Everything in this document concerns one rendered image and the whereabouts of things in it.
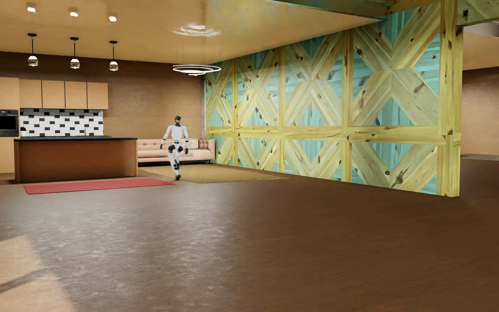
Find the beige tufted leather sofa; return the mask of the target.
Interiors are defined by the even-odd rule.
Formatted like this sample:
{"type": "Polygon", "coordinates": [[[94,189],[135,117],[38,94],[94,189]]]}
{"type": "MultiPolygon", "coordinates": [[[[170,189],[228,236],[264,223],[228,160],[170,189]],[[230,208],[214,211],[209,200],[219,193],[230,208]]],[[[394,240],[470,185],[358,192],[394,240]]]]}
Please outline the beige tufted leather sofa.
{"type": "MultiPolygon", "coordinates": [[[[161,139],[138,139],[137,161],[138,163],[169,163],[168,147],[174,143],[167,139],[163,148],[160,148],[161,139]]],[[[189,152],[181,152],[180,161],[209,161],[215,159],[215,140],[207,138],[190,138],[188,142],[189,152]]]]}

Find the brown kitchen island black top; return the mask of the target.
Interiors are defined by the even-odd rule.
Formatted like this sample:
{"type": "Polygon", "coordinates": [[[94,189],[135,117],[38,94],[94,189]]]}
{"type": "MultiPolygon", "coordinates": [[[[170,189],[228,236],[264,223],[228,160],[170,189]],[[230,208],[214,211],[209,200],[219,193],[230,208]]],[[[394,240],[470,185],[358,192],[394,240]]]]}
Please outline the brown kitchen island black top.
{"type": "Polygon", "coordinates": [[[137,176],[137,139],[31,137],[14,139],[18,183],[137,176]]]}

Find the black white tile backsplash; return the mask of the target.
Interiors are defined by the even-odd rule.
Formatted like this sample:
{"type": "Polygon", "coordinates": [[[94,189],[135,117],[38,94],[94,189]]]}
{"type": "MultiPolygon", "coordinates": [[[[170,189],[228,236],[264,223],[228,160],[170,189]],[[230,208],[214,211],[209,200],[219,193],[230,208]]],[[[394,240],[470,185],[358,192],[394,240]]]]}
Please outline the black white tile backsplash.
{"type": "Polygon", "coordinates": [[[19,126],[28,130],[28,137],[103,136],[103,110],[36,109],[19,110],[19,126]]]}

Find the white humanoid robot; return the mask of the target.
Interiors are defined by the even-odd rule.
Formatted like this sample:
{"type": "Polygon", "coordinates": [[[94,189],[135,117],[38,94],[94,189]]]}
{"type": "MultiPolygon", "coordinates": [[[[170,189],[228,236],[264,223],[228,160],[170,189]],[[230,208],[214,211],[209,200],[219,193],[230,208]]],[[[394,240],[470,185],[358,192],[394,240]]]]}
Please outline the white humanoid robot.
{"type": "Polygon", "coordinates": [[[180,116],[175,117],[175,124],[168,126],[165,131],[165,135],[160,144],[160,149],[163,149],[169,134],[172,135],[172,144],[167,148],[167,154],[169,157],[170,165],[175,173],[175,180],[178,181],[181,178],[180,175],[180,155],[182,152],[188,154],[189,152],[189,135],[187,128],[180,125],[180,116]]]}

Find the red floor rug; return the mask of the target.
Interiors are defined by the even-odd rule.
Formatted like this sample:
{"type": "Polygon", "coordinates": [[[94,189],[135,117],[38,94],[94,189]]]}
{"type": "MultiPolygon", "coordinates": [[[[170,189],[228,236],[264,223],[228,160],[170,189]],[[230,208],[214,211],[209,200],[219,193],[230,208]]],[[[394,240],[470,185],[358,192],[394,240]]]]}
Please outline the red floor rug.
{"type": "Polygon", "coordinates": [[[70,182],[70,183],[24,185],[24,189],[27,194],[34,195],[34,194],[69,193],[69,192],[80,192],[80,191],[90,191],[90,190],[105,190],[105,189],[158,187],[166,185],[174,185],[174,183],[154,178],[142,178],[142,179],[120,179],[120,180],[108,180],[108,181],[81,181],[81,182],[70,182]]]}

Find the tan woven floor rug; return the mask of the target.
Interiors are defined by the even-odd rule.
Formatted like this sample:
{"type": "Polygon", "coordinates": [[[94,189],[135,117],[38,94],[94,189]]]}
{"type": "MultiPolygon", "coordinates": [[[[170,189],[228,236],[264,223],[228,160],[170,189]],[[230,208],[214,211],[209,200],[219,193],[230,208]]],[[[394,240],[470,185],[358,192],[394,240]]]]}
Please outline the tan woven floor rug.
{"type": "Polygon", "coordinates": [[[267,179],[289,179],[286,174],[278,174],[274,172],[248,169],[242,167],[226,166],[220,164],[191,164],[181,165],[179,181],[175,181],[176,174],[169,165],[166,166],[149,166],[138,167],[141,172],[147,172],[158,175],[159,180],[168,179],[172,183],[185,181],[196,184],[208,183],[223,183],[233,181],[257,181],[267,179]]]}

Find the black built-in wall oven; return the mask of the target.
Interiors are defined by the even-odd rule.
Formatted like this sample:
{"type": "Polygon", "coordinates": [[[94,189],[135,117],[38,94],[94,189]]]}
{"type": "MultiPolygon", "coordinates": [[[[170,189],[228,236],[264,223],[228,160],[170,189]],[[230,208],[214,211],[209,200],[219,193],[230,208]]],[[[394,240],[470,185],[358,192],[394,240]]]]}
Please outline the black built-in wall oven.
{"type": "Polygon", "coordinates": [[[19,137],[19,110],[0,109],[0,137],[19,137]]]}

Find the tan upper wall cabinet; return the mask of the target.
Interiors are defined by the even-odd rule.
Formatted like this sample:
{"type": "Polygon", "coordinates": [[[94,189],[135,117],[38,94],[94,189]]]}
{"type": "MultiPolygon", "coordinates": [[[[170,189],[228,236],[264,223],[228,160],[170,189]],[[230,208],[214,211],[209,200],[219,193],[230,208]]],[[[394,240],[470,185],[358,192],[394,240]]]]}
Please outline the tan upper wall cabinet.
{"type": "Polygon", "coordinates": [[[87,109],[107,110],[107,83],[87,82],[87,109]]]}
{"type": "Polygon", "coordinates": [[[66,109],[87,109],[87,82],[65,81],[66,109]]]}
{"type": "Polygon", "coordinates": [[[19,107],[43,108],[41,80],[19,79],[19,107]]]}
{"type": "Polygon", "coordinates": [[[44,109],[65,109],[65,81],[41,81],[42,107],[44,109]]]}

